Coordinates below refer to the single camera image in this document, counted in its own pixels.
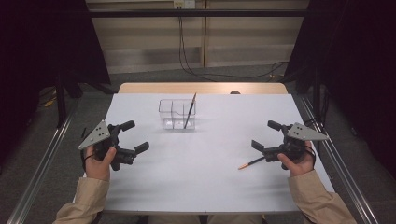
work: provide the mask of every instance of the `black curtain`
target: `black curtain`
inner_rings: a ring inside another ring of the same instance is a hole
[[[286,75],[299,67],[297,91],[305,92],[318,71],[374,157],[396,177],[396,2],[318,1],[309,9],[338,10],[335,17],[305,18]]]
[[[109,83],[106,63],[84,0],[0,1],[0,162],[35,112],[38,93],[67,83]]]

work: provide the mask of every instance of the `orange pencil tip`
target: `orange pencil tip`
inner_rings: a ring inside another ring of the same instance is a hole
[[[243,164],[243,165],[239,166],[238,170],[242,170],[242,169],[244,169],[246,167],[248,167],[248,164]]]

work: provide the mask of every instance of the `black pen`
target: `black pen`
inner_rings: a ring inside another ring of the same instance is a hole
[[[189,122],[189,118],[190,118],[190,115],[191,115],[191,111],[192,111],[192,108],[194,107],[194,103],[195,103],[195,96],[197,96],[197,93],[195,93],[195,94],[194,94],[194,97],[192,97],[192,101],[191,101],[191,105],[190,105],[190,110],[189,110],[189,115],[187,116],[186,123],[184,124],[184,129],[186,129],[187,123]]]
[[[252,165],[252,164],[254,164],[254,163],[258,162],[258,161],[262,161],[262,160],[264,160],[264,159],[265,159],[265,157],[261,157],[261,158],[258,158],[257,160],[254,160],[254,161],[250,161],[250,162],[248,162],[248,163],[245,163],[245,164],[239,166],[238,170],[242,170],[242,169],[244,169],[244,168],[247,168],[249,165]]]

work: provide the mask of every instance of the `metal frame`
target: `metal frame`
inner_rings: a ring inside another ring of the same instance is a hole
[[[30,179],[27,188],[25,189],[17,205],[15,206],[14,211],[8,219],[7,224],[23,223],[23,221],[26,219],[26,216],[28,215],[31,206],[35,201],[35,196],[39,192],[41,184],[50,168],[50,165],[52,164],[53,158],[55,157],[59,145],[64,139],[64,135],[67,132],[72,116],[77,110],[77,106],[78,100],[73,101],[70,106],[69,115],[66,117],[63,125],[55,131],[55,134],[53,135],[52,140],[49,143],[43,159],[35,170],[35,174]]]
[[[334,11],[312,11],[312,10],[301,10],[301,9],[291,9],[291,10],[235,10],[235,9],[139,9],[139,10],[100,10],[92,9],[89,12],[83,11],[41,11],[40,13],[49,14],[75,14],[86,15],[87,13],[92,18],[135,18],[135,17],[310,17],[310,16],[329,16],[336,12]],[[306,98],[302,98],[304,108],[308,113],[308,116],[313,119],[315,115],[312,113],[313,106]],[[64,135],[70,124],[71,117],[76,111],[78,101],[75,101],[72,105],[72,109],[67,116],[62,127],[57,129],[49,147],[40,162],[34,176],[32,177],[28,187],[17,203],[11,217],[9,218],[7,224],[11,223],[23,223],[25,220],[29,209],[37,195],[41,183],[49,169],[49,166],[53,160],[53,157],[62,143]],[[315,128],[319,131],[322,130],[320,123],[314,123]],[[328,152],[332,162],[341,176],[341,179],[351,196],[354,204],[356,205],[358,211],[361,214],[365,223],[378,223],[375,215],[366,201],[365,197],[362,195],[361,190],[357,186],[355,180],[350,175],[347,167],[345,166],[343,160],[337,152],[332,140],[324,142],[326,151]]]
[[[308,114],[308,117],[310,119],[314,119],[314,107],[312,106],[311,102],[306,96],[302,96],[301,101],[304,105],[305,112]],[[315,121],[313,124],[315,130],[328,135],[321,123]],[[348,171],[343,159],[337,151],[337,148],[332,142],[332,139],[330,138],[329,140],[323,141],[322,143],[330,159],[332,160],[332,164],[334,165],[337,173],[340,175],[341,180],[343,181],[343,184],[346,187],[347,192],[349,193],[349,196],[351,197],[353,203],[361,214],[361,218],[363,219],[364,223],[379,223],[370,204],[367,202],[366,198],[361,192],[361,189],[358,187],[358,184],[355,182],[354,178]]]

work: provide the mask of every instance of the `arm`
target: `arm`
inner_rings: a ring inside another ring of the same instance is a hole
[[[289,179],[291,197],[314,223],[356,223],[340,196],[328,192],[315,170]]]
[[[296,205],[314,223],[356,223],[340,196],[328,192],[314,170],[313,158],[305,153],[293,162],[283,154],[279,160],[290,170],[289,187]]]
[[[107,191],[110,186],[109,165],[113,161],[116,152],[116,149],[112,147],[103,161],[97,161],[92,157],[93,147],[87,148],[87,177],[79,179],[75,203],[65,204],[58,211],[54,224],[82,224],[94,221],[97,213],[101,212],[105,207]]]

